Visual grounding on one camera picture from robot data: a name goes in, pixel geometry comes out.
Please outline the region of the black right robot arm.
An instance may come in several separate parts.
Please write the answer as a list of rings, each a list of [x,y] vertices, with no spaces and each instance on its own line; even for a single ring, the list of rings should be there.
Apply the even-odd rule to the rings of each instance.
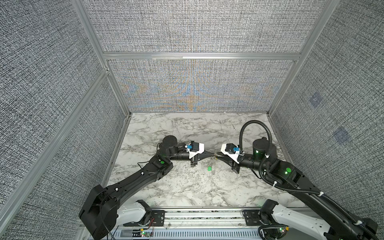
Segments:
[[[318,218],[291,211],[273,200],[266,200],[259,209],[258,234],[263,240],[283,238],[289,228],[299,230],[317,240],[376,240],[378,224],[345,210],[318,189],[302,171],[278,159],[276,146],[267,138],[253,142],[253,154],[245,154],[234,144],[223,144],[217,158],[238,173],[241,167],[255,172],[275,189],[293,195]]]

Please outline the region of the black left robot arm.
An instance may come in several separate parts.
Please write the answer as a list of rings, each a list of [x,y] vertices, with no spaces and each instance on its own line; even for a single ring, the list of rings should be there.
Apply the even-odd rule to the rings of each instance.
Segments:
[[[166,176],[174,166],[173,160],[190,161],[195,166],[198,161],[214,155],[205,150],[204,144],[192,141],[187,145],[178,143],[175,136],[166,136],[158,144],[155,155],[140,170],[116,184],[93,187],[80,210],[79,218],[95,240],[107,237],[117,222],[144,225],[151,212],[144,201],[136,201],[126,214],[119,213],[121,205],[147,185]]]

